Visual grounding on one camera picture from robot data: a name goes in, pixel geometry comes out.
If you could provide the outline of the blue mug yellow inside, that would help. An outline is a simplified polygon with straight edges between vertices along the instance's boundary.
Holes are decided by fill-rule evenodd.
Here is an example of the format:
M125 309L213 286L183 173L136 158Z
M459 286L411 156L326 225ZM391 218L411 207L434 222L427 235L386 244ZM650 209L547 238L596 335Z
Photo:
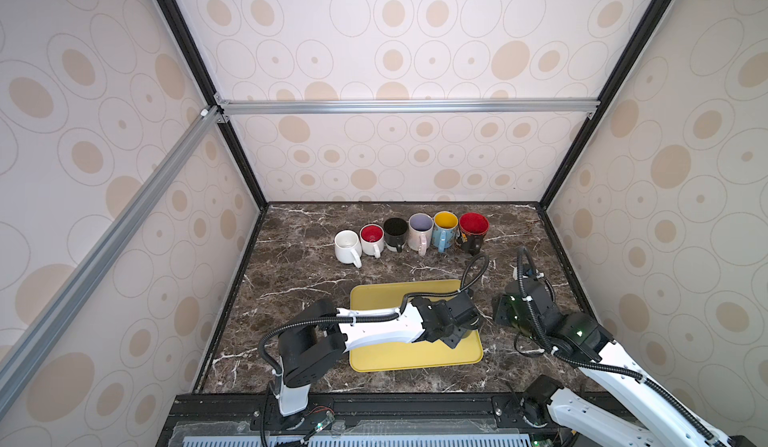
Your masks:
M453 243L459 225L458 217L449 211L438 212L433 217L432 245L444 253Z

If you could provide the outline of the pink iridescent mug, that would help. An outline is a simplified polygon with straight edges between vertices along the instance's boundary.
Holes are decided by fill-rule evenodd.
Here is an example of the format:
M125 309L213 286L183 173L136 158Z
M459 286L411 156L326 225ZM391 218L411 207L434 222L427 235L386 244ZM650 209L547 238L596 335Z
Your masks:
M408 219L407 245L424 257L431 244L434 221L426 213L415 213Z

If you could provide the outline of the black mug white base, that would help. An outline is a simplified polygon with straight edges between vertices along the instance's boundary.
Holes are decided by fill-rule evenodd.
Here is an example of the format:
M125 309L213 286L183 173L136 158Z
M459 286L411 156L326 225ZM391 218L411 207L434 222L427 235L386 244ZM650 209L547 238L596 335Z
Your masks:
M392 252L401 253L407 244L409 225L399 217L388 218L383 224L385 246Z

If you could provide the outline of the white mug front row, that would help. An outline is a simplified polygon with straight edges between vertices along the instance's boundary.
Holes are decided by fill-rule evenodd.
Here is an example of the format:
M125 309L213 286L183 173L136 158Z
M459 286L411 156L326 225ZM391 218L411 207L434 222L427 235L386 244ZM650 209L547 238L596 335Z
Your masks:
M385 250L383 228L377 224L368 224L361 228L359 236L363 253L380 258Z

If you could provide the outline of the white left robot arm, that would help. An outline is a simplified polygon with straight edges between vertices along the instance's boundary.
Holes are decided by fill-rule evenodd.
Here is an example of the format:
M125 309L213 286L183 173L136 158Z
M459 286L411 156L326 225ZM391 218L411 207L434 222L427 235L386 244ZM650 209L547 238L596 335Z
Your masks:
M454 292L408 292L397 307L365 311L338 308L323 298L269 331L260 339L258 353L273 369L272 392L280 415L303 412L311 384L348 351L420 342L441 342L456 348L482 325L472 287L482 279L489 263L485 253L473 256Z

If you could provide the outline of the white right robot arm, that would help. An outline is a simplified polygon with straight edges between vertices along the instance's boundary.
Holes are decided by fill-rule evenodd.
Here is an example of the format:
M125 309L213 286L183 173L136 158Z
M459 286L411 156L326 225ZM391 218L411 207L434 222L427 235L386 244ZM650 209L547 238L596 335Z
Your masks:
M749 446L689 409L628 354L612 334L584 312L563 314L529 250L516 254L513 280L495 311L498 324L533 341L543 353L601 385L635 418L628 422L540 375L524 391L518 410L533 428L558 425L604 446Z

